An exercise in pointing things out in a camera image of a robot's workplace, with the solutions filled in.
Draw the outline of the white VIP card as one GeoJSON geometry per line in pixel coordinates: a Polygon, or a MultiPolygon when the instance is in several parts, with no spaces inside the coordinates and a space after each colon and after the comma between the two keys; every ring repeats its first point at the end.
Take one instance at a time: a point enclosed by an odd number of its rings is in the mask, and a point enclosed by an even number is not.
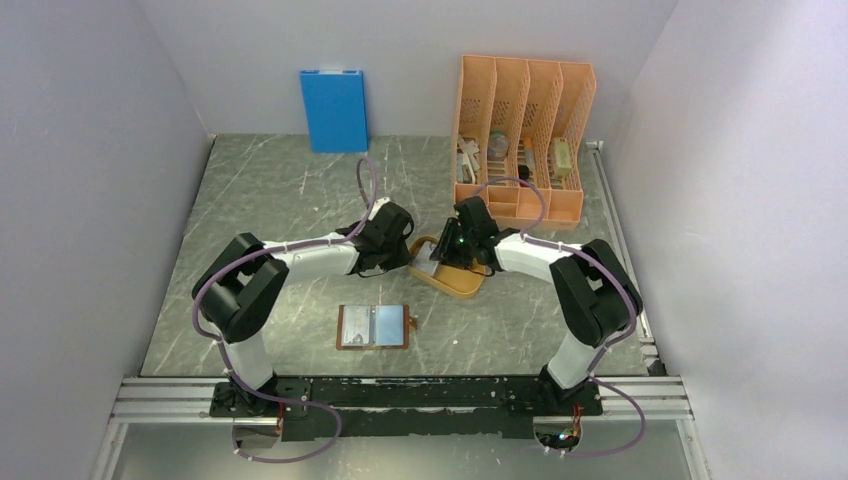
{"type": "Polygon", "coordinates": [[[425,277],[433,277],[439,268],[439,263],[430,259],[414,259],[411,267],[425,277]]]}
{"type": "Polygon", "coordinates": [[[373,340],[374,315],[375,309],[371,306],[343,306],[341,309],[341,346],[370,346],[373,340]]]}

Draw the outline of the brown leather card holder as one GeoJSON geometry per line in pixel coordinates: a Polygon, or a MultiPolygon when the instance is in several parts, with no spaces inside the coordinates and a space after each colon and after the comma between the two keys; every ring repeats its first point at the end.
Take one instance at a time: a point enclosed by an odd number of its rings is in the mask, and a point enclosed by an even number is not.
{"type": "Polygon", "coordinates": [[[340,344],[341,309],[338,311],[336,349],[337,350],[381,350],[407,349],[410,335],[417,329],[417,318],[412,316],[409,306],[394,305],[365,305],[375,309],[373,323],[373,340],[370,346],[342,347],[340,344]]]}

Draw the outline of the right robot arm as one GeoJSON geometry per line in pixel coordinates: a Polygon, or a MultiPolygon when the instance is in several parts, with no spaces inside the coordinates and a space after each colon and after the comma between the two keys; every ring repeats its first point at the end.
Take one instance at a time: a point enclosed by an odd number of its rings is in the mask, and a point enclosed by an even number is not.
{"type": "Polygon", "coordinates": [[[576,403],[577,388],[593,377],[610,347],[634,333],[643,310],[608,242],[573,246],[501,228],[477,196],[455,204],[430,258],[465,270],[478,264],[491,274],[521,273],[554,287],[567,332],[539,375],[540,402],[553,414],[576,403]]]}

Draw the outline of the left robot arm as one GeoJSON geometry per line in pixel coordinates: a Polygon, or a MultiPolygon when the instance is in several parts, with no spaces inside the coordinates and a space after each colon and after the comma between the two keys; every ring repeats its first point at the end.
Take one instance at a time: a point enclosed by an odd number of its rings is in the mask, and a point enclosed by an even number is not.
{"type": "Polygon", "coordinates": [[[237,403],[261,416],[277,400],[277,377],[262,330],[283,288],[334,275],[387,272],[409,263],[411,214],[387,198],[368,215],[323,237],[293,243],[237,235],[201,275],[191,296],[196,331],[219,347],[237,403]]]}

